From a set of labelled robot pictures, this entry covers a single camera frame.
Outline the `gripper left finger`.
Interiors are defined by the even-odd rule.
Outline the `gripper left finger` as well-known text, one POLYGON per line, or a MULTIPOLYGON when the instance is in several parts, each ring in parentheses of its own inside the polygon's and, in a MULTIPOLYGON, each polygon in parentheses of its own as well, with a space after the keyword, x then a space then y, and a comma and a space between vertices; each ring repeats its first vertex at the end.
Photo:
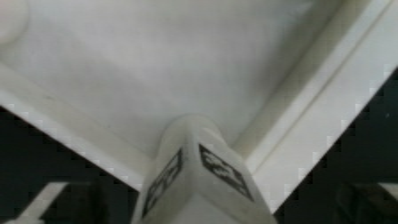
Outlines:
POLYGON ((2 224, 89 224, 89 184, 50 182, 20 215, 2 224))

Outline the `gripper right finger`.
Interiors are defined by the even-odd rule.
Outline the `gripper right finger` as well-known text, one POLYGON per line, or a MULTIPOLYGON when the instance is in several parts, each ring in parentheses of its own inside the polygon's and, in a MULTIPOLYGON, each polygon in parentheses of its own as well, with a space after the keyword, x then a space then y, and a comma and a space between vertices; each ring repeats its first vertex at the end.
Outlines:
POLYGON ((336 203, 336 224, 398 224, 398 183, 345 183, 336 203))

